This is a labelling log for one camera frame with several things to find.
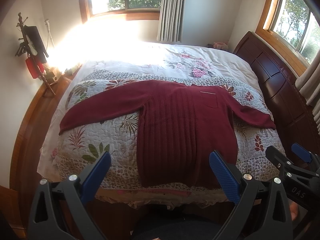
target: floral bedspread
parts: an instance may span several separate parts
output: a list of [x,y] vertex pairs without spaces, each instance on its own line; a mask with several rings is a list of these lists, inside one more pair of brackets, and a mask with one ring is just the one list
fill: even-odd
[[[65,179],[70,174],[80,173],[101,153],[109,151],[112,166],[101,184],[103,189],[192,192],[196,196],[193,198],[194,202],[206,204],[225,200],[218,190],[189,188],[181,183],[143,188],[136,161],[137,112],[77,127],[58,136],[61,119],[76,103],[107,89],[150,79],[185,85],[221,86],[242,105],[271,114],[264,103],[256,76],[250,66],[236,55],[201,47],[142,44],[139,48],[128,50],[121,58],[112,58],[110,53],[107,60],[89,60],[83,65],[52,118],[42,147],[38,172],[53,181]],[[259,180],[275,176],[278,171],[266,159],[265,149],[273,145],[284,152],[277,132],[254,128],[237,119],[234,119],[234,127],[238,142],[236,166],[239,170],[251,173]],[[162,203],[162,196],[163,194],[158,195],[157,203]],[[149,201],[141,198],[140,202]]]

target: pink stuffed toy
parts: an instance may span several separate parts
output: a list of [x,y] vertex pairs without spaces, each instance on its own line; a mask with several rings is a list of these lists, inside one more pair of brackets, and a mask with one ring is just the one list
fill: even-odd
[[215,42],[213,48],[228,51],[228,45],[224,42]]

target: red bag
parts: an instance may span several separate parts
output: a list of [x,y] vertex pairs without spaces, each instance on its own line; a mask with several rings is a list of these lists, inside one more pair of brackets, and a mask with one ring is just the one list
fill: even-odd
[[44,72],[44,67],[43,67],[42,63],[40,62],[40,60],[39,60],[39,58],[37,56],[34,56],[34,59],[35,59],[37,65],[35,65],[35,63],[34,63],[34,61],[33,61],[33,59],[31,57],[28,57],[26,59],[26,64],[27,64],[27,67],[28,67],[28,70],[29,70],[31,76],[33,78],[37,78],[39,76],[39,74],[38,74],[38,71],[37,71],[36,68],[39,67],[39,69],[43,73]]

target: sweater pocket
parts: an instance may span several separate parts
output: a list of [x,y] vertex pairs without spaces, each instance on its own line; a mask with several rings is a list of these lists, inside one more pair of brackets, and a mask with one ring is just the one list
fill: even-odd
[[215,93],[200,91],[200,99],[201,103],[208,107],[218,107],[217,95]]

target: blue gripper pad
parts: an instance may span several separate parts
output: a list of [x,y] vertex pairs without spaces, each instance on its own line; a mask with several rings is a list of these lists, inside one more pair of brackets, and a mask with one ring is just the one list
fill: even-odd
[[238,204],[240,185],[215,151],[210,153],[209,164],[228,200]]
[[311,154],[305,148],[300,146],[297,143],[292,144],[291,150],[295,155],[297,155],[300,159],[302,159],[305,163],[311,163]]
[[95,163],[91,165],[93,165],[92,170],[87,175],[81,187],[82,192],[80,200],[83,205],[94,199],[94,196],[96,195],[96,192],[99,189],[104,179],[104,176],[107,174],[111,166],[110,153],[105,152],[103,155],[100,155],[99,158],[95,161]]

